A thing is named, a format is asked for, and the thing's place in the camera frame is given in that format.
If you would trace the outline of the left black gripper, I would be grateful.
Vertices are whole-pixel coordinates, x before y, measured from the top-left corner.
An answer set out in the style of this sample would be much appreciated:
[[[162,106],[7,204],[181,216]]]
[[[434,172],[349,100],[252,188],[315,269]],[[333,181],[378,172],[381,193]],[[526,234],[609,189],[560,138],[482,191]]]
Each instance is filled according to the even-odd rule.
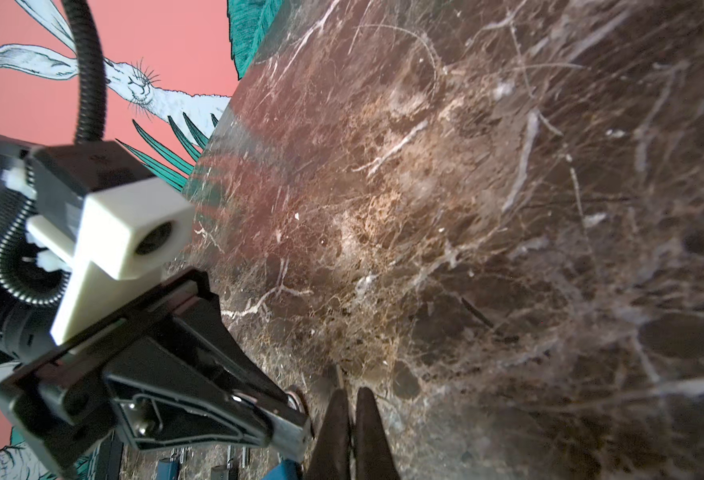
[[[117,428],[132,448],[214,443],[304,459],[309,416],[221,321],[206,273],[188,268],[0,383],[0,409],[54,475]]]

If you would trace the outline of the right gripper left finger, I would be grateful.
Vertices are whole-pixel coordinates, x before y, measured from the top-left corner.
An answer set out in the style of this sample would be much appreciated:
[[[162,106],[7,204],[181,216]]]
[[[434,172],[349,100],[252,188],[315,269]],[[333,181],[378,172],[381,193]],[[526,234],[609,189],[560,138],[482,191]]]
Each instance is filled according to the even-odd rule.
[[[350,480],[350,439],[348,397],[343,389],[336,389],[331,396],[309,468],[303,478]]]

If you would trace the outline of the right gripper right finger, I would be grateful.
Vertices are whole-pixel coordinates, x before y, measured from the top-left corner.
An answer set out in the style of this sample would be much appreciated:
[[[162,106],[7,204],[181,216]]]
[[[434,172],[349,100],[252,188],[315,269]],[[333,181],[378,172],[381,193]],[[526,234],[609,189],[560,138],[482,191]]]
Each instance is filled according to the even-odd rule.
[[[358,391],[355,418],[356,478],[400,480],[376,397],[368,387]]]

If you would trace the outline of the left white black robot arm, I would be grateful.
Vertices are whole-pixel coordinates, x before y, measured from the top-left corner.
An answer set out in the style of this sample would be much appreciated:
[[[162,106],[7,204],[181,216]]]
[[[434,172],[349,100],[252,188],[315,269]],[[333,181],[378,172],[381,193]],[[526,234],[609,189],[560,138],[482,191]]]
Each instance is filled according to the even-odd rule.
[[[116,142],[0,136],[0,351],[20,362],[0,408],[53,475],[112,433],[304,458],[308,415],[223,325],[208,275],[163,275],[193,217]]]

